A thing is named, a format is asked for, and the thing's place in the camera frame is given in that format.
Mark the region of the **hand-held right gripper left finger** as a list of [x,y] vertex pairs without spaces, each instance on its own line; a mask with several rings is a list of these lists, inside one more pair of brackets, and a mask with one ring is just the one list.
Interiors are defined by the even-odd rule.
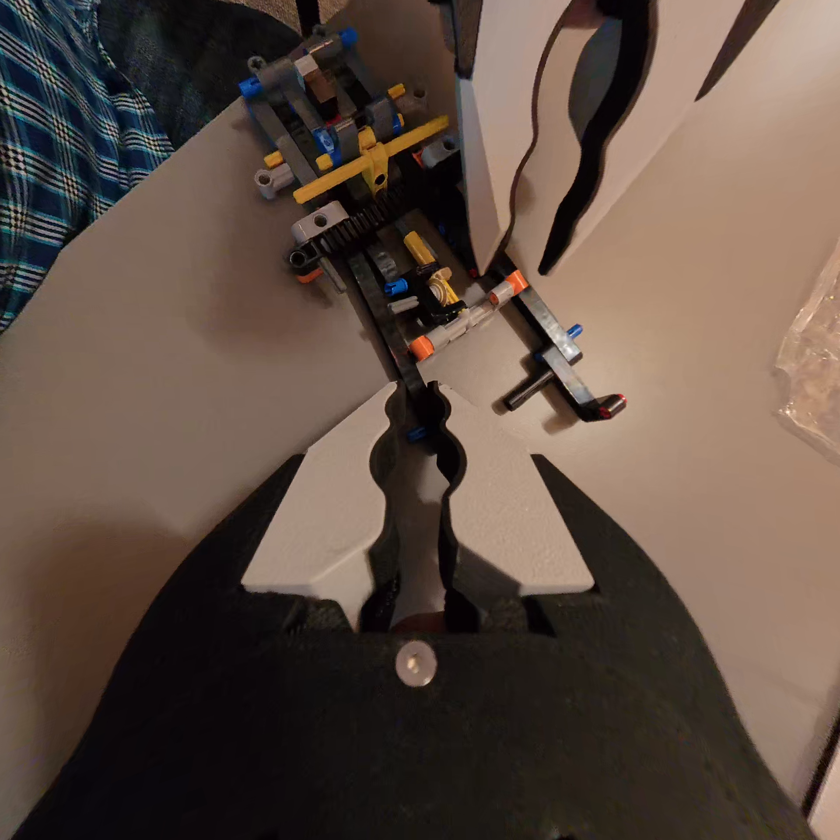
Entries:
[[405,386],[392,382],[303,455],[241,583],[250,593],[335,602],[355,631],[398,587],[399,538],[386,494]]

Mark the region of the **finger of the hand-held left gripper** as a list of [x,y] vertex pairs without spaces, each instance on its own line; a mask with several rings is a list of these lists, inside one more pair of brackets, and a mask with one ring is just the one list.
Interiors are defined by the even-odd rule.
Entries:
[[576,170],[569,117],[574,2],[476,2],[476,60],[457,76],[469,238],[480,274],[516,228],[547,234]]
[[581,158],[554,215],[539,263],[547,276],[579,246],[722,78],[776,1],[589,2],[619,25],[612,75],[594,95],[604,53],[581,60],[570,96],[584,99]]

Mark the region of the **black lego technic assembly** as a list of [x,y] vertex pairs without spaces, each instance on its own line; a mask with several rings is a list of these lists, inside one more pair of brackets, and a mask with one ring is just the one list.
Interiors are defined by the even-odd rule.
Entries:
[[594,395],[575,371],[582,328],[563,327],[502,249],[482,269],[470,241],[460,140],[448,118],[425,119],[424,91],[378,87],[345,28],[316,27],[288,55],[248,59],[239,84],[247,111],[274,150],[255,174],[266,199],[295,187],[307,215],[292,226],[287,263],[301,284],[346,269],[396,376],[429,434],[432,396],[421,363],[512,305],[539,345],[535,369],[502,398],[508,411],[554,386],[579,420],[614,418],[624,395]]

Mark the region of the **clear plastic bag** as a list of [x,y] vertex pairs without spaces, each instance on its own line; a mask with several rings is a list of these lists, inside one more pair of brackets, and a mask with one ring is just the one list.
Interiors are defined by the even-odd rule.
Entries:
[[784,384],[782,425],[838,466],[839,245],[784,335],[774,371]]

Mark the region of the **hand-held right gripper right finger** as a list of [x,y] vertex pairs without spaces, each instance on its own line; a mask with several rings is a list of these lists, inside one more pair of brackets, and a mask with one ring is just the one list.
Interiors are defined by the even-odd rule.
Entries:
[[595,586],[529,448],[488,409],[428,387],[437,468],[446,478],[438,536],[445,621],[477,632],[496,609]]

